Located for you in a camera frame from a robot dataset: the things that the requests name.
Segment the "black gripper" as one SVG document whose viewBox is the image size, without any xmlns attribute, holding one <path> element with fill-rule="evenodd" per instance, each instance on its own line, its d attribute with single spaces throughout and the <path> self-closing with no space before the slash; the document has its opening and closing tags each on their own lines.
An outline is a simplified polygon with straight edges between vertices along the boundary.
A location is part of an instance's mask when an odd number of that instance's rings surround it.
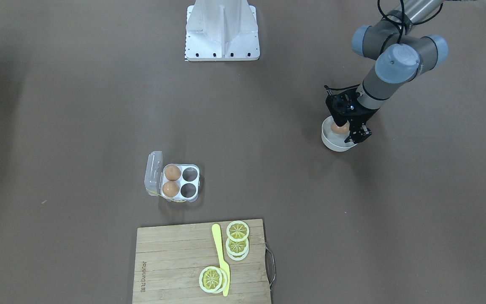
<svg viewBox="0 0 486 304">
<path fill-rule="evenodd" d="M 334 119 L 333 135 L 347 136 L 347 144 L 360 144 L 372 135 L 366 123 L 378 110 L 363 106 L 356 88 L 347 88 L 343 92 L 326 88 L 326 93 L 326 106 Z"/>
</svg>

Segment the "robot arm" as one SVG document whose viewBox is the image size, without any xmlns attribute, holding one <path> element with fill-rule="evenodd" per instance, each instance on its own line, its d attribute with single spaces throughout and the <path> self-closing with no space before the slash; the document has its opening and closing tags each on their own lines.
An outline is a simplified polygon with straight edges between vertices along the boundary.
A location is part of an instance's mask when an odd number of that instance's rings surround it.
<svg viewBox="0 0 486 304">
<path fill-rule="evenodd" d="M 351 41 L 353 52 L 374 60 L 361 83 L 345 88 L 325 86 L 330 112 L 321 127 L 323 144 L 344 152 L 372 134 L 367 121 L 404 84 L 432 71 L 448 57 L 448 43 L 439 35 L 411 37 L 417 25 L 434 19 L 443 8 L 441 0 L 401 0 L 373 26 L 359 27 Z"/>
</svg>

